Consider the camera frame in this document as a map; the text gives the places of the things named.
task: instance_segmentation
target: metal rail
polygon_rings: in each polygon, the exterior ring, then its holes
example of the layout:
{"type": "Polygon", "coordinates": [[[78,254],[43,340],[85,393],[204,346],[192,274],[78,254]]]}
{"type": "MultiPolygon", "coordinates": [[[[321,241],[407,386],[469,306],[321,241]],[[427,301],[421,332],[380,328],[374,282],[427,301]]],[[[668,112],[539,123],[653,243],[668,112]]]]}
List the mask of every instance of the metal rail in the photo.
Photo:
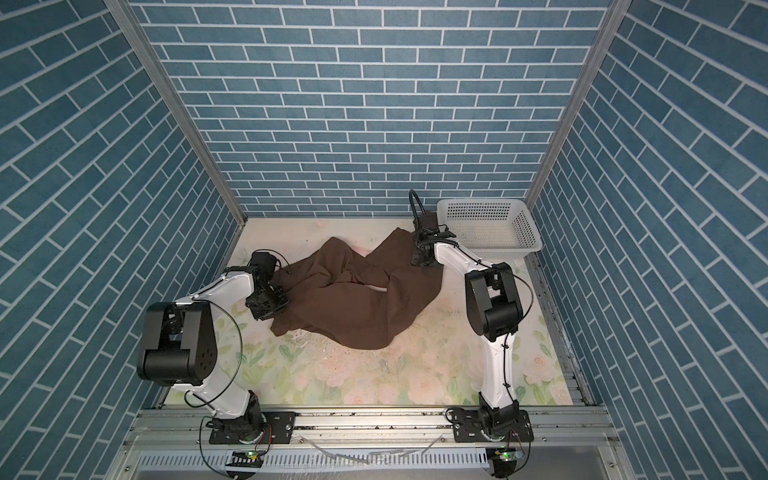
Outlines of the metal rail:
{"type": "Polygon", "coordinates": [[[218,190],[224,203],[229,208],[232,215],[235,217],[237,224],[240,226],[245,225],[246,215],[240,204],[237,203],[237,198],[234,192],[230,189],[227,180],[224,179],[221,170],[216,165],[214,156],[208,150],[208,146],[205,143],[200,131],[197,129],[192,117],[190,116],[187,108],[184,107],[184,102],[181,100],[179,92],[174,87],[174,84],[170,81],[168,73],[165,71],[160,58],[157,56],[157,52],[152,48],[152,45],[147,37],[144,29],[139,25],[139,21],[134,14],[133,9],[128,4],[127,0],[104,0],[104,3],[109,8],[110,13],[117,22],[120,30],[125,35],[126,40],[134,49],[134,53],[138,57],[144,70],[152,80],[152,84],[160,93],[163,98],[166,107],[170,111],[170,114],[176,119],[176,123],[179,125],[181,133],[184,134],[187,141],[190,142],[192,149],[197,154],[197,159],[205,168],[205,171],[210,176],[211,181],[214,183],[216,190],[218,190]]]}
{"type": "Polygon", "coordinates": [[[552,139],[549,141],[547,150],[541,160],[541,166],[538,168],[538,172],[536,172],[531,182],[531,187],[528,189],[528,195],[525,197],[525,204],[531,210],[533,210],[533,205],[536,203],[541,189],[547,183],[547,177],[549,177],[554,163],[558,160],[558,155],[563,149],[565,138],[571,132],[571,127],[573,127],[576,115],[581,110],[581,105],[589,93],[589,88],[592,86],[595,77],[598,76],[600,65],[603,64],[608,47],[611,46],[611,42],[614,40],[614,36],[616,36],[616,32],[619,29],[619,25],[621,25],[621,21],[624,19],[624,14],[629,9],[630,3],[632,3],[632,0],[614,0],[607,12],[605,12],[598,36],[594,40],[592,48],[589,49],[586,60],[584,60],[584,66],[581,68],[581,73],[576,80],[576,85],[574,85],[568,103],[565,105],[565,109],[563,109],[563,116],[560,119],[560,123],[558,123],[558,128],[554,131],[552,139]]]}
{"type": "MultiPolygon", "coordinates": [[[[619,441],[607,410],[602,406],[525,407],[531,417],[535,440],[543,446],[613,446],[619,441]]],[[[273,450],[311,449],[300,437],[323,448],[424,448],[443,435],[433,448],[493,446],[478,441],[457,444],[452,426],[443,416],[445,407],[304,407],[264,406],[263,411],[296,412],[293,438],[273,450]]],[[[124,449],[175,450],[197,447],[200,419],[205,412],[166,408],[142,410],[128,434],[124,449]]],[[[209,431],[204,428],[203,438],[209,431]]],[[[206,450],[231,449],[230,445],[206,445],[206,450]]]]}

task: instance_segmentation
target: aluminum frame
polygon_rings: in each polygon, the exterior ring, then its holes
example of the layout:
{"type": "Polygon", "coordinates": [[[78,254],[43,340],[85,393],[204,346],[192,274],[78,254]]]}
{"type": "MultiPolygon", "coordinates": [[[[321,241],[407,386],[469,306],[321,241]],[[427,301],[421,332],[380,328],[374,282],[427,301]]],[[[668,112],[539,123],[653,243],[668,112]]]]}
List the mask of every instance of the aluminum frame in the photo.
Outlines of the aluminum frame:
{"type": "Polygon", "coordinates": [[[134,53],[152,80],[152,84],[154,84],[157,92],[163,98],[170,114],[176,119],[181,133],[190,142],[190,146],[197,154],[197,159],[210,176],[211,181],[232,213],[235,221],[239,226],[244,226],[246,214],[243,212],[243,208],[237,202],[234,192],[218,165],[216,165],[213,154],[208,149],[208,145],[197,129],[197,125],[192,120],[189,111],[184,107],[184,102],[181,100],[179,92],[174,87],[173,82],[170,81],[170,77],[165,71],[160,57],[157,56],[157,52],[152,47],[147,33],[139,24],[138,18],[136,18],[136,14],[134,14],[128,1],[104,0],[104,3],[123,32],[123,35],[125,35],[125,39],[128,40],[128,43],[134,49],[134,53]]]}
{"type": "MultiPolygon", "coordinates": [[[[621,442],[603,406],[525,407],[531,418],[534,441],[531,447],[598,447],[610,480],[631,480],[631,468],[623,455],[621,442]]],[[[501,443],[485,439],[475,443],[456,443],[452,426],[441,406],[262,406],[264,412],[296,412],[290,444],[272,445],[271,452],[288,453],[314,449],[440,449],[484,448],[501,443]]],[[[201,419],[207,412],[173,408],[141,410],[107,479],[130,480],[137,472],[144,452],[197,452],[201,419]]],[[[204,451],[221,453],[232,445],[208,445],[210,430],[203,428],[204,451]]]]}
{"type": "Polygon", "coordinates": [[[550,172],[552,172],[554,163],[558,161],[558,155],[563,149],[565,139],[571,132],[571,127],[573,127],[576,116],[589,93],[592,82],[598,76],[598,70],[603,64],[608,47],[611,46],[611,42],[616,36],[621,21],[624,20],[624,14],[627,13],[630,3],[632,3],[632,0],[613,0],[611,6],[605,12],[600,30],[598,30],[598,36],[594,40],[592,48],[589,49],[586,60],[584,60],[584,66],[581,68],[581,73],[576,80],[576,85],[574,85],[568,103],[563,109],[563,115],[558,123],[558,128],[554,131],[549,145],[547,145],[547,150],[541,159],[541,166],[538,168],[531,186],[528,188],[525,204],[531,210],[533,210],[541,190],[547,183],[547,178],[550,172]]]}

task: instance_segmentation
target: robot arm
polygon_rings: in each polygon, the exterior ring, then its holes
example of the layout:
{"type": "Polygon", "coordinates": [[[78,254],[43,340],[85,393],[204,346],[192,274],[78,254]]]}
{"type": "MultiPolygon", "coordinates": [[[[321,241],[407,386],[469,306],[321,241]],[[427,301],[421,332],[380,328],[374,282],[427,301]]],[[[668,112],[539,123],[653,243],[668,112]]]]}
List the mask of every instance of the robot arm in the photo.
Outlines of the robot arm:
{"type": "Polygon", "coordinates": [[[183,392],[191,405],[206,406],[218,419],[253,416],[254,403],[258,408],[255,396],[217,365],[213,320],[229,315],[232,305],[243,298],[256,319],[272,318],[285,308],[286,294],[270,285],[276,262],[268,253],[254,252],[248,265],[226,269],[201,290],[151,305],[141,337],[138,375],[183,392]]]}
{"type": "Polygon", "coordinates": [[[484,264],[454,240],[455,235],[447,227],[440,231],[438,222],[426,213],[414,190],[409,191],[409,200],[415,231],[411,264],[429,267],[441,263],[463,276],[469,325],[484,337],[484,374],[478,409],[482,431],[489,438],[503,437],[511,430],[519,432],[527,416],[522,415],[525,412],[520,410],[509,383],[512,378],[509,346],[515,341],[518,324],[525,314],[515,275],[506,263],[484,264]]]}
{"type": "Polygon", "coordinates": [[[465,279],[467,318],[482,338],[484,374],[481,395],[492,408],[504,408],[515,400],[515,391],[505,384],[512,377],[511,349],[522,308],[515,278],[506,264],[489,269],[466,250],[448,243],[435,245],[435,258],[465,279]]]}

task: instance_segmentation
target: brown cloth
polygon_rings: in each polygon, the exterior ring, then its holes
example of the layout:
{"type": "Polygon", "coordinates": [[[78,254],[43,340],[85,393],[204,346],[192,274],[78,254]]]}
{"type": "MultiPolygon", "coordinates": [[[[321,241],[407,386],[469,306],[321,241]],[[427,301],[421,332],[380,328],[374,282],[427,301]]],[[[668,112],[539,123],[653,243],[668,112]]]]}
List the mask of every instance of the brown cloth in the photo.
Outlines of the brown cloth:
{"type": "Polygon", "coordinates": [[[398,228],[363,257],[332,237],[309,257],[279,270],[273,282],[286,290],[288,307],[275,315],[272,332],[281,336],[304,329],[361,350],[389,345],[442,285],[442,266],[411,265],[413,241],[412,233],[398,228]]]}

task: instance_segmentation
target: black joint housing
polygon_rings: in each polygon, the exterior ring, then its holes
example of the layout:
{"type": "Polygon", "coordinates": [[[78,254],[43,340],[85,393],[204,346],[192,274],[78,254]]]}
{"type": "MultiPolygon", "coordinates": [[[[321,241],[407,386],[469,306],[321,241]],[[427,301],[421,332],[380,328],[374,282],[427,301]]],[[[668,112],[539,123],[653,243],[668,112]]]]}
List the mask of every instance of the black joint housing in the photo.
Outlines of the black joint housing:
{"type": "Polygon", "coordinates": [[[217,359],[208,302],[158,302],[147,308],[136,373],[161,386],[202,385],[217,359]]]}
{"type": "Polygon", "coordinates": [[[520,294],[512,268],[499,263],[487,270],[473,270],[464,275],[467,317],[478,335],[494,342],[501,335],[515,333],[523,318],[520,294]],[[491,298],[488,287],[498,290],[491,298]]]}

